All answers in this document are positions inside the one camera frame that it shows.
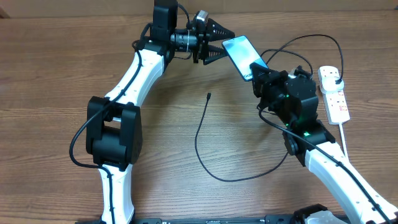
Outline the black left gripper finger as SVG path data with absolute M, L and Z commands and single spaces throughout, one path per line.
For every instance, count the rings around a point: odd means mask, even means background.
M 209 18 L 207 22 L 207 37 L 209 41 L 226 40 L 235 38 L 235 33 Z
M 219 48 L 213 45 L 207 45 L 204 48 L 204 53 L 203 53 L 203 64 L 208 65 L 218 59 L 221 59 L 223 57 L 226 57 L 227 53 L 225 49 Z

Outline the Galaxy S24+ smartphone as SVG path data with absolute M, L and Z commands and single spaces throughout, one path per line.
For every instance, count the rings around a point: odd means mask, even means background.
M 245 82 L 253 79 L 250 64 L 267 68 L 267 64 L 245 35 L 225 40 L 222 46 Z

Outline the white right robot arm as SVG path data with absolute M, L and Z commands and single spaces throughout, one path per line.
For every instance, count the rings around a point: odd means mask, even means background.
M 334 136 L 317 118 L 318 96 L 312 75 L 250 64 L 252 87 L 263 111 L 274 112 L 290 155 L 317 176 L 351 223 L 397 223 L 397 207 L 380 196 L 351 165 Z

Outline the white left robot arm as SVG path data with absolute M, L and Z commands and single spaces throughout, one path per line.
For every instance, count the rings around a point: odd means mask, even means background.
M 119 83 L 104 97 L 94 96 L 87 117 L 71 140 L 69 156 L 79 166 L 97 169 L 103 188 L 98 223 L 133 223 L 132 168 L 143 145 L 141 106 L 177 52 L 208 65 L 226 56 L 212 43 L 234 38 L 233 31 L 198 11 L 177 28 L 177 1 L 155 1 L 152 22 L 132 43 L 134 58 Z

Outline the white charger plug adapter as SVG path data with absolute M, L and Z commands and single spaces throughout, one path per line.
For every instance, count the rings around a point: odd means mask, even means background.
M 323 77 L 320 79 L 320 90 L 323 94 L 330 94 L 343 90 L 345 83 L 338 77 Z

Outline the white power strip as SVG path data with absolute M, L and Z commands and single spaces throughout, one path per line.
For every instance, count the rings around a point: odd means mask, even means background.
M 339 71 L 336 67 L 322 66 L 318 69 L 318 79 L 323 77 L 338 77 Z M 326 115 L 329 124 L 343 124 L 350 120 L 344 91 L 337 91 L 330 94 L 322 94 L 325 104 Z

